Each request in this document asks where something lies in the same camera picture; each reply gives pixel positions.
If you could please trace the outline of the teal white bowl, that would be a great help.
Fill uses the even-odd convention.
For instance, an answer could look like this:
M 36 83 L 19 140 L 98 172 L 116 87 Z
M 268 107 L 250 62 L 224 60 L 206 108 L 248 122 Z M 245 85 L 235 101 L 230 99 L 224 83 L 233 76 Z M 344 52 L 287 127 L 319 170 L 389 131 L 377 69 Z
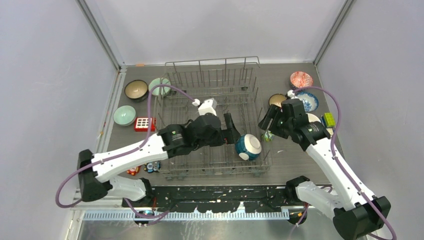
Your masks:
M 262 152 L 262 145 L 252 134 L 243 134 L 235 144 L 235 151 L 245 161 L 254 161 Z

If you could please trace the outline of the plain beige bowl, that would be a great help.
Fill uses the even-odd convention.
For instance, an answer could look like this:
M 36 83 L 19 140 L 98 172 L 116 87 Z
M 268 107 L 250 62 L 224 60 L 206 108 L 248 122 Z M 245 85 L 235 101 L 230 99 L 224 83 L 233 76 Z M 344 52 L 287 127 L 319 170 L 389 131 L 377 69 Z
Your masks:
M 321 121 L 321 119 L 318 116 L 316 116 L 316 115 L 314 115 L 312 113 L 307 113 L 307 117 L 308 117 L 309 123 L 318 122 L 320 124 L 323 124 L 322 121 Z

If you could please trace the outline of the blue floral white bowl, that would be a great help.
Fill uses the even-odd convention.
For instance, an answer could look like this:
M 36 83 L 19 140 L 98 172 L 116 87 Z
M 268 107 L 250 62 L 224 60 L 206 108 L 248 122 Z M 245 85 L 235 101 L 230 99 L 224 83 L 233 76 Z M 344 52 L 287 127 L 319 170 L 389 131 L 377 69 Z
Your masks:
M 319 100 L 314 94 L 303 91 L 297 93 L 295 96 L 302 101 L 304 110 L 306 112 L 313 112 L 318 109 Z

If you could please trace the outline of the brown striped bowl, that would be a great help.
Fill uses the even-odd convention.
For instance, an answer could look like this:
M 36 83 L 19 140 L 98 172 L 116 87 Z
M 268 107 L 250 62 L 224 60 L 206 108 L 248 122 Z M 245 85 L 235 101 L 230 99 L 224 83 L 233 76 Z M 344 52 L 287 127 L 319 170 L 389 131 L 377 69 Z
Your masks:
M 276 93 L 269 97 L 268 99 L 268 105 L 271 106 L 277 106 L 279 108 L 282 107 L 282 102 L 287 100 L 287 97 L 284 94 Z

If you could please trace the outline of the red blue zigzag bowl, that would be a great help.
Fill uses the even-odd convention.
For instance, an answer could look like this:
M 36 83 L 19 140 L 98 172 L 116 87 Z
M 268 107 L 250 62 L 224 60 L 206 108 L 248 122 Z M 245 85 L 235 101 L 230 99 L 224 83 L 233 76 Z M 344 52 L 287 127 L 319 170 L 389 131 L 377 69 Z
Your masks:
M 313 78 L 304 71 L 295 71 L 290 75 L 290 88 L 292 90 L 311 87 L 314 84 Z

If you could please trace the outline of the grey wire dish rack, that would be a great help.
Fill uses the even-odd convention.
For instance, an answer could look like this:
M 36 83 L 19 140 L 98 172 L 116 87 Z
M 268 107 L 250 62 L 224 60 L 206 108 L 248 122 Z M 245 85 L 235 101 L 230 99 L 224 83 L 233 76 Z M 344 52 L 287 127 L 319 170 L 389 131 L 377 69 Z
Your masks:
M 270 147 L 259 156 L 242 159 L 236 143 L 262 135 L 264 115 L 256 70 L 258 56 L 168 61 L 161 82 L 171 85 L 154 100 L 156 130 L 164 137 L 170 159 L 160 172 L 168 180 L 252 174 L 260 176 L 272 164 Z

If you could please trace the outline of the celadon green bowl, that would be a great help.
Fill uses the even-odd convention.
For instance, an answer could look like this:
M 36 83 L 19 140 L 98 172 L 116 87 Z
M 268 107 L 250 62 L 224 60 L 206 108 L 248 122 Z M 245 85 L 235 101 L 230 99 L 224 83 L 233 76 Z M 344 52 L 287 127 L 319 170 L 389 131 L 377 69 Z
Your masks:
M 152 96 L 162 96 L 165 97 L 167 96 L 170 91 L 171 88 L 168 86 L 159 86 L 159 87 L 155 87 L 158 85 L 170 85 L 171 81 L 167 78 L 163 78 L 163 77 L 158 77 L 153 79 L 149 85 L 148 85 L 148 92 L 149 94 L 151 94 Z
M 118 107 L 113 113 L 113 121 L 119 126 L 129 126 L 136 119 L 136 110 L 130 105 Z

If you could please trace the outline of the dark teal bowl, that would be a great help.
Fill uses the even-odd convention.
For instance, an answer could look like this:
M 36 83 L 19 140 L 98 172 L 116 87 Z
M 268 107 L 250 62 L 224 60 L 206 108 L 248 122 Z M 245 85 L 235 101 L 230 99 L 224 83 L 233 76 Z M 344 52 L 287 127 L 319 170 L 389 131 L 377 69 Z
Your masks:
M 149 87 L 145 81 L 136 79 L 125 86 L 124 94 L 133 102 L 143 102 L 149 95 Z

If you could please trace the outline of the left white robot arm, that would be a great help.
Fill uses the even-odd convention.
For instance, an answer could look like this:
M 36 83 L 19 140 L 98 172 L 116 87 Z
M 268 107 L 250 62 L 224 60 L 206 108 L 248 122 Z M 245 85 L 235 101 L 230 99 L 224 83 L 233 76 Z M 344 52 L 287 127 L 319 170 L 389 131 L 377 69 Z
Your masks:
M 154 199 L 149 181 L 126 179 L 120 174 L 150 162 L 189 155 L 202 147 L 235 144 L 241 135 L 230 113 L 224 114 L 224 119 L 225 129 L 217 116 L 207 113 L 185 124 L 170 124 L 146 140 L 116 150 L 82 150 L 77 162 L 81 200 L 93 202 L 110 195 L 148 207 Z

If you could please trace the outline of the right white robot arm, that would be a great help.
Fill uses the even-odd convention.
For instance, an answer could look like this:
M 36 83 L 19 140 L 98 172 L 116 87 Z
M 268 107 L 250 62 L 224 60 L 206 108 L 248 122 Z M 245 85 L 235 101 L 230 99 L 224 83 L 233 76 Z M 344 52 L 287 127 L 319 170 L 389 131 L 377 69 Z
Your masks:
M 355 175 L 333 143 L 333 136 L 318 121 L 310 121 L 303 102 L 286 99 L 269 106 L 258 123 L 276 137 L 291 139 L 320 167 L 337 194 L 319 188 L 306 176 L 286 182 L 284 195 L 291 205 L 308 203 L 332 220 L 344 240 L 356 240 L 381 229 L 391 203 L 376 195 Z

